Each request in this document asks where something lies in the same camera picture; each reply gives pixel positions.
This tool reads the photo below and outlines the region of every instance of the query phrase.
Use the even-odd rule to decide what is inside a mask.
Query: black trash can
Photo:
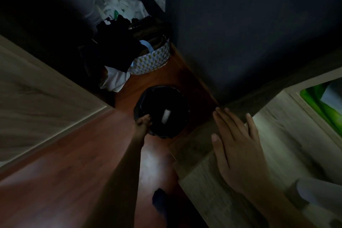
[[[153,86],[141,94],[134,108],[134,120],[149,114],[152,118],[149,134],[173,138],[185,128],[189,112],[189,104],[178,89]]]

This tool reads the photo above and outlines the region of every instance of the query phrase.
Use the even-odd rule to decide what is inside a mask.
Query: hand
[[[146,134],[148,134],[151,124],[151,117],[149,114],[140,117],[133,125],[132,139],[143,141]]]
[[[211,139],[220,174],[236,192],[251,200],[266,193],[273,185],[260,144],[258,129],[250,114],[246,115],[248,129],[229,109],[216,108],[214,119],[222,140],[216,134]]]

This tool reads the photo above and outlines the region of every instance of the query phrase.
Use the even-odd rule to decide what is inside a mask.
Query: person's left hand
[[[143,141],[146,134],[148,134],[151,126],[151,117],[149,114],[140,117],[133,125],[133,139]]]

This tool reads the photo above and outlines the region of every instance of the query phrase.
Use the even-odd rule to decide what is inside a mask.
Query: white piece of trash
[[[166,122],[167,122],[168,119],[169,119],[170,114],[171,114],[171,111],[165,109],[164,114],[163,114],[163,117],[161,118],[161,122],[162,122],[163,124],[166,124]]]

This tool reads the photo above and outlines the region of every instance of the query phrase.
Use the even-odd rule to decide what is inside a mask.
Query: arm
[[[253,118],[248,129],[228,109],[213,113],[222,140],[211,136],[220,174],[236,192],[242,193],[272,227],[315,227],[272,184]]]
[[[141,148],[150,125],[150,117],[145,115],[133,126],[132,140],[83,228],[134,227]]]

